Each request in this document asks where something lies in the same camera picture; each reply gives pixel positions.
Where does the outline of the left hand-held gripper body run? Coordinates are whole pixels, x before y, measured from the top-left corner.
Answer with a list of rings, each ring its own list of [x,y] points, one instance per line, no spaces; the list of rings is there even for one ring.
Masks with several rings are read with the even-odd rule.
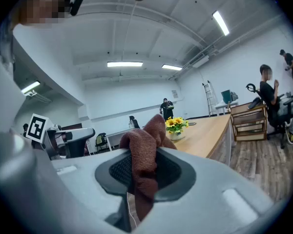
[[[70,158],[66,131],[47,117],[33,114],[25,137],[31,140],[34,149],[45,151],[50,159]]]

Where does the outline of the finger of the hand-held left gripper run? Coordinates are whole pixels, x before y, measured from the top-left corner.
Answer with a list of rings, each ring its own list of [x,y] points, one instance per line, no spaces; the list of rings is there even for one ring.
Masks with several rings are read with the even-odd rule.
[[[67,145],[70,158],[84,156],[86,141],[95,136],[93,128],[73,129],[67,132]]]

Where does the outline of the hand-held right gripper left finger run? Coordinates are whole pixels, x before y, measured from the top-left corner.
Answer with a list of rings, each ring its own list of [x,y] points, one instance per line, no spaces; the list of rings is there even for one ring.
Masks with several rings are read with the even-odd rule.
[[[47,153],[21,136],[0,133],[0,203],[8,231],[27,234],[129,233],[127,207],[100,219],[73,195]]]

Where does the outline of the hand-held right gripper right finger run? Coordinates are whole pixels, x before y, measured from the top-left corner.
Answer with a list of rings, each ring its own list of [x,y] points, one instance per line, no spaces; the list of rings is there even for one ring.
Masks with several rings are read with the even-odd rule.
[[[138,234],[263,234],[282,212],[258,186],[218,161],[160,148],[190,164],[192,188],[177,201],[155,203]]]

